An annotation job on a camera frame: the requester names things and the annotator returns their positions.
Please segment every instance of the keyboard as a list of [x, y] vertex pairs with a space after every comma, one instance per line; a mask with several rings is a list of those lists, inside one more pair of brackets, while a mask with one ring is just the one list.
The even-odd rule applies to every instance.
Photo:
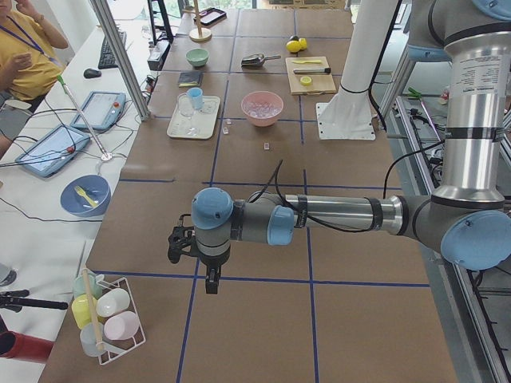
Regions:
[[[119, 30], [119, 37], [122, 40], [122, 44], [126, 45], [126, 32], [124, 30]], [[109, 42], [106, 40], [106, 37], [103, 38], [103, 44], [101, 44], [101, 53], [99, 57], [99, 63], [97, 64], [98, 69], [109, 69], [116, 68], [119, 65], [115, 62], [115, 57], [113, 56], [112, 48], [110, 47]]]

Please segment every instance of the blue joint cap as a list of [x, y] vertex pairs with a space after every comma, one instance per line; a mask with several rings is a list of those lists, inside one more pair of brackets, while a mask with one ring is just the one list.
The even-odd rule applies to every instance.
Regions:
[[465, 269], [494, 267], [511, 255], [511, 218], [496, 210], [467, 215], [446, 232], [440, 251]]
[[295, 215], [289, 207], [275, 206], [268, 223], [267, 239], [270, 245], [288, 245], [293, 239]]
[[222, 226], [231, 217], [233, 205], [231, 196], [219, 188], [199, 191], [192, 201], [193, 224], [202, 230]]
[[472, 0], [473, 4], [487, 16], [511, 22], [511, 0]]
[[416, 45], [408, 45], [408, 58], [418, 62], [450, 61], [449, 55], [443, 48]]

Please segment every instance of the white desk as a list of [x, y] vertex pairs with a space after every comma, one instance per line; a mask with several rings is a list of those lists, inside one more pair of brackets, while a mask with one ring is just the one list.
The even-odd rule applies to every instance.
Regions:
[[[141, 25], [136, 22], [129, 25], [131, 29], [125, 26], [128, 30], [126, 47], [137, 80], [142, 83], [145, 76], [150, 74], [146, 62], [149, 55], [147, 41], [140, 38]], [[62, 75], [79, 104], [92, 90], [124, 92], [127, 98], [130, 98], [118, 69], [104, 69], [102, 76], [95, 79], [87, 80], [83, 77], [85, 69], [97, 67], [103, 36], [102, 30], [96, 28]], [[46, 100], [54, 109], [73, 107], [58, 83], [51, 89]], [[47, 110], [48, 105], [43, 101], [38, 111]], [[123, 156], [128, 155], [140, 123], [131, 102], [127, 107], [125, 115], [118, 121], [119, 125], [126, 128], [114, 126], [100, 135], [107, 151], [117, 153], [112, 160], [102, 164], [97, 158], [101, 152], [91, 140], [85, 148], [86, 153], [78, 153], [74, 160], [49, 179], [38, 178], [19, 166], [0, 168], [0, 180], [4, 183], [0, 188], [0, 197], [31, 216], [79, 220], [60, 206], [61, 191], [71, 180], [86, 174], [97, 174], [98, 169], [109, 181], [112, 192], [115, 190], [119, 173], [125, 163]], [[69, 123], [73, 116], [74, 113], [59, 113], [65, 123]], [[53, 113], [43, 113], [30, 119], [21, 134], [39, 139], [58, 124], [59, 120]], [[16, 142], [23, 148], [32, 144], [29, 140]], [[12, 163], [21, 153], [22, 150], [13, 144], [0, 164]], [[0, 291], [29, 289], [30, 298], [70, 302], [73, 280], [87, 259], [100, 224], [27, 219], [19, 211], [0, 201], [0, 262], [18, 272], [16, 281], [10, 286], [0, 288]], [[18, 314], [0, 310], [0, 315], [10, 330], [54, 340], [65, 311], [26, 307]], [[2, 381], [36, 382], [43, 368], [44, 365], [36, 363], [0, 359]]]

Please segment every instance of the yellow spoon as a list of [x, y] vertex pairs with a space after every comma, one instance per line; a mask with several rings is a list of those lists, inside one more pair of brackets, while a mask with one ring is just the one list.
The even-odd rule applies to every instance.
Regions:
[[321, 60], [293, 60], [295, 64], [322, 64]]
[[75, 186], [74, 187], [74, 191], [80, 196], [80, 197], [83, 197], [91, 207], [97, 207], [97, 202], [94, 201], [92, 198], [90, 198], [88, 195], [87, 195], [87, 192], [85, 190], [83, 190], [83, 188], [81, 186]]

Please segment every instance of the wooden cutting board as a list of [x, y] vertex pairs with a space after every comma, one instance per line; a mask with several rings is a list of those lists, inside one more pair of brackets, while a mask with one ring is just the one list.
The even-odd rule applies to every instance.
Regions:
[[[296, 64], [295, 60], [321, 60], [321, 64]], [[286, 68], [291, 94], [324, 94], [336, 93], [334, 78], [331, 74], [294, 74], [293, 69], [329, 68], [327, 58], [324, 56], [314, 57], [287, 57]], [[309, 76], [312, 79], [311, 85], [300, 84], [301, 76]]]

